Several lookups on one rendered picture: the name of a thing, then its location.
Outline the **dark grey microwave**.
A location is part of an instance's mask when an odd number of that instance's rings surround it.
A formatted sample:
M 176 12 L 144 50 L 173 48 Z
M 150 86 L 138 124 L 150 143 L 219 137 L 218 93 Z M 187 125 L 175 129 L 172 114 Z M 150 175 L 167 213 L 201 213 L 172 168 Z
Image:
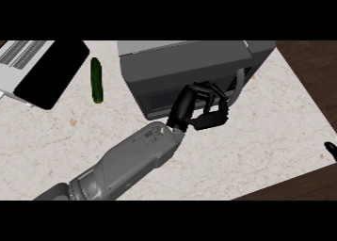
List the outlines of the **dark grey microwave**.
M 277 48 L 272 40 L 120 40 L 125 81 L 145 118 L 169 116 L 185 86 L 204 81 L 231 95 L 237 72 L 251 77 Z

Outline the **green cucumber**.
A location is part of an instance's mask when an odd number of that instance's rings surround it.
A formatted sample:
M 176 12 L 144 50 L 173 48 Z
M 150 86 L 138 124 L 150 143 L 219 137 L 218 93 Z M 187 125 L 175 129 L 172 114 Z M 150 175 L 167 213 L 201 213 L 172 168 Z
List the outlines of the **green cucumber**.
M 92 86 L 94 102 L 95 104 L 99 104 L 104 101 L 104 86 L 102 86 L 102 65 L 97 57 L 91 59 L 91 86 Z

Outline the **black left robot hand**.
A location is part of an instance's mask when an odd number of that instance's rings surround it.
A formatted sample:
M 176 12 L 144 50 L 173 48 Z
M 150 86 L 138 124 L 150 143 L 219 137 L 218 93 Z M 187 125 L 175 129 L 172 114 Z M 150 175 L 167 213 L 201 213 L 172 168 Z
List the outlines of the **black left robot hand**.
M 175 101 L 167 126 L 187 132 L 188 125 L 197 131 L 223 125 L 229 119 L 229 97 L 209 81 L 187 85 Z M 204 113 L 194 119 L 192 113 L 198 100 L 206 102 Z

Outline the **pale grey toaster oven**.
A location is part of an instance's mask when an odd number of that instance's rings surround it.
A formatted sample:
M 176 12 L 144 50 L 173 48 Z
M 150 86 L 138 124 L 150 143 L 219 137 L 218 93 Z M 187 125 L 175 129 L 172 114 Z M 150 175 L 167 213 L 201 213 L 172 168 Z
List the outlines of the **pale grey toaster oven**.
M 88 56 L 82 40 L 7 40 L 0 45 L 0 98 L 51 110 Z

